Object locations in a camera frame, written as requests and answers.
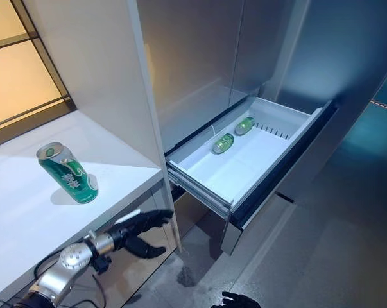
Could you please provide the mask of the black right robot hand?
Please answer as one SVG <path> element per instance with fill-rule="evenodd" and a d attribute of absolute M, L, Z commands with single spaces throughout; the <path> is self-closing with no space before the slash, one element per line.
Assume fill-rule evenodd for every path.
<path fill-rule="evenodd" d="M 211 308 L 261 308 L 254 299 L 237 293 L 223 291 L 221 305 L 212 305 Z"/>

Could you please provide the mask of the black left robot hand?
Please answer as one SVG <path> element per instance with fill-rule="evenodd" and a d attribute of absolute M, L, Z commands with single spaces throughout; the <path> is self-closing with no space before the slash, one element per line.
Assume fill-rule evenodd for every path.
<path fill-rule="evenodd" d="M 164 246 L 154 247 L 139 238 L 141 233 L 152 228 L 161 228 L 168 224 L 174 212 L 172 210 L 152 210 L 142 212 L 124 222 L 115 224 L 107 233 L 114 243 L 114 251 L 125 249 L 136 257 L 154 259 L 166 252 Z"/>

